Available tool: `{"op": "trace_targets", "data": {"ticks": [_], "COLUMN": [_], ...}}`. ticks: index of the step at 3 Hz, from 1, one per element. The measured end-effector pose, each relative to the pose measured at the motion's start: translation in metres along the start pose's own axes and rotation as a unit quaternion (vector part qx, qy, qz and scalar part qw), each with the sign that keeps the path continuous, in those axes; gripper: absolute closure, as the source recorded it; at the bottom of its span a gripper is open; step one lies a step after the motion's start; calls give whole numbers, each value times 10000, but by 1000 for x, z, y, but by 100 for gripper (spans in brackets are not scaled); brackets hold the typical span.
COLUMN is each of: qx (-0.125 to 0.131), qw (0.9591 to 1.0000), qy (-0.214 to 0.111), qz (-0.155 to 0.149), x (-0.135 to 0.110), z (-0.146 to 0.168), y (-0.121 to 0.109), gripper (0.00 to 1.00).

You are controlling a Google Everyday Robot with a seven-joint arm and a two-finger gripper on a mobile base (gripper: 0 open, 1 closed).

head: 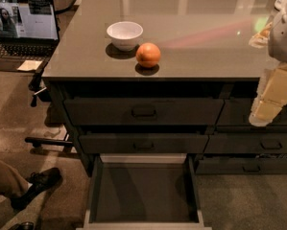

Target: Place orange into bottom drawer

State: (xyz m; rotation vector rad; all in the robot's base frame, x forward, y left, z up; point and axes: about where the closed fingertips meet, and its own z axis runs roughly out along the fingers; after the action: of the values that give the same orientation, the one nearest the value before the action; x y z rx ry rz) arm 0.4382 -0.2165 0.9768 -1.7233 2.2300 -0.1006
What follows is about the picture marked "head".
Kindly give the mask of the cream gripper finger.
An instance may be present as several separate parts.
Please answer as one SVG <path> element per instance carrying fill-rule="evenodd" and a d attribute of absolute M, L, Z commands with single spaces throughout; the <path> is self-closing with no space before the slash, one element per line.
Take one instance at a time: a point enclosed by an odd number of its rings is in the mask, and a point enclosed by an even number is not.
<path fill-rule="evenodd" d="M 255 127 L 265 127 L 273 121 L 280 111 L 280 106 L 255 99 L 251 107 L 249 122 Z"/>

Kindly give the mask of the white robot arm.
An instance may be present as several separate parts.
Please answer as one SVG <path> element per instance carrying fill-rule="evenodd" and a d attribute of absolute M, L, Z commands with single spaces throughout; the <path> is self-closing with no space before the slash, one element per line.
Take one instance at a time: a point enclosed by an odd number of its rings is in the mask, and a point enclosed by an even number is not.
<path fill-rule="evenodd" d="M 287 0 L 276 0 L 277 14 L 249 41 L 255 48 L 268 47 L 271 58 L 279 61 L 273 70 L 265 69 L 259 79 L 249 122 L 255 127 L 270 124 L 287 104 Z"/>

